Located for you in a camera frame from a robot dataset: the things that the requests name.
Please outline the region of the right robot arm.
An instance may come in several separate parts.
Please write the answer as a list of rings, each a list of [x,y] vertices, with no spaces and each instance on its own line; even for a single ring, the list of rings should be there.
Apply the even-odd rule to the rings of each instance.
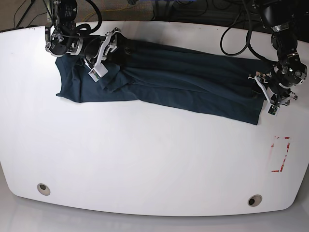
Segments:
[[[45,49],[56,57],[58,68],[81,62],[89,69],[98,68],[104,61],[118,61],[121,54],[130,55],[134,44],[121,34],[119,28],[97,35],[103,23],[102,12],[89,0],[97,24],[77,24],[78,4],[75,0],[50,0],[45,4],[51,23],[45,26]]]

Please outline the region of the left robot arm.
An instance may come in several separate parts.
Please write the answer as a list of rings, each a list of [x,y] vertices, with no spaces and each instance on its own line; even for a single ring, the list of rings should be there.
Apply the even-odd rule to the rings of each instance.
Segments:
[[[271,72],[269,87],[281,97],[288,97],[291,87],[301,84],[307,77],[308,68],[297,52],[297,37],[308,25],[307,0],[255,0],[254,6],[263,26],[272,30],[271,43],[277,51],[277,71]]]

